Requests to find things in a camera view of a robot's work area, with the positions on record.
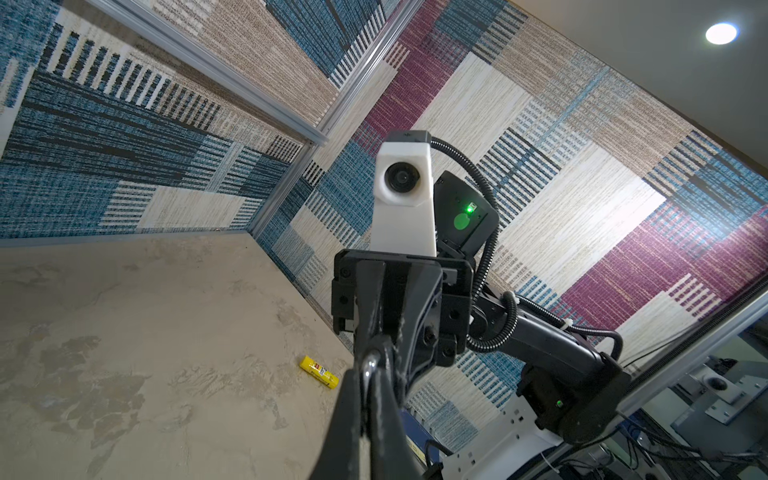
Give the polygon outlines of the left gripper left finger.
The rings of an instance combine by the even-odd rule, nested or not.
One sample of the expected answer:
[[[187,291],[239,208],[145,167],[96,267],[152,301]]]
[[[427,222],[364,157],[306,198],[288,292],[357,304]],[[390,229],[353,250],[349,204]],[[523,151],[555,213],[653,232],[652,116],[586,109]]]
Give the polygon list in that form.
[[[311,480],[358,479],[362,400],[357,371],[346,371]]]

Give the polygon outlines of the yellow marker pen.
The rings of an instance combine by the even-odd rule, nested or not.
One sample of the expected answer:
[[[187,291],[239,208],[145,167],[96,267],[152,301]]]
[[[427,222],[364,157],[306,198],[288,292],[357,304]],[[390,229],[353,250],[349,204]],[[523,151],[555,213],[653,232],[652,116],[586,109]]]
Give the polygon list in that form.
[[[339,385],[339,379],[334,374],[309,356],[300,361],[299,367],[329,389],[335,389]]]

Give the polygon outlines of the blue book with yellow label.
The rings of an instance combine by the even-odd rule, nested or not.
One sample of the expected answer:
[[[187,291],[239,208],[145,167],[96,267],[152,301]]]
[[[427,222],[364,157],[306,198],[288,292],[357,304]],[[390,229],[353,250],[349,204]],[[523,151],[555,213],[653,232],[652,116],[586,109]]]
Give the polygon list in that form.
[[[440,458],[440,450],[434,446],[426,448],[426,442],[432,440],[433,437],[425,430],[425,428],[416,420],[416,418],[407,410],[401,411],[401,419],[408,438],[408,445],[413,454],[417,458],[417,462],[423,468],[427,468],[426,454],[429,453],[432,461]]]

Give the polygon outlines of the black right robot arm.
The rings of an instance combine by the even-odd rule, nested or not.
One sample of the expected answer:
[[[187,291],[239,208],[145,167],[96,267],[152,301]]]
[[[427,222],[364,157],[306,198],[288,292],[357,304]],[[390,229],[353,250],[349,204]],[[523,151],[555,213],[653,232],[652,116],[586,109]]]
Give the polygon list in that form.
[[[486,284],[500,215],[493,190],[466,155],[426,131],[393,131],[376,156],[366,250],[334,260],[336,333],[353,336],[315,479],[356,479],[360,442],[374,479],[505,479],[560,444],[596,440],[630,383],[610,352],[575,326]],[[524,363],[497,420],[457,452],[419,470],[401,418],[410,389],[467,352]]]

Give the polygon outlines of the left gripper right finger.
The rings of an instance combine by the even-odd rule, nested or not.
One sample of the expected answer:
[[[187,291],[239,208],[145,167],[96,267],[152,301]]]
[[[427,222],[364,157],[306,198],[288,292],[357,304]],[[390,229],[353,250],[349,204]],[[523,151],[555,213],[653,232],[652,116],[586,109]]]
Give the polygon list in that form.
[[[389,375],[380,359],[367,360],[367,436],[371,479],[420,479]]]

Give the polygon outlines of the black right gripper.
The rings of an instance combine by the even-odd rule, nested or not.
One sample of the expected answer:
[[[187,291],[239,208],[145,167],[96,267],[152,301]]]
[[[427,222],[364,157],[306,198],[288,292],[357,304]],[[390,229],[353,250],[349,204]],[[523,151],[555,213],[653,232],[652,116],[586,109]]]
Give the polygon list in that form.
[[[334,258],[334,332],[354,335],[355,359],[392,342],[399,390],[466,348],[473,270],[465,260],[343,250]]]

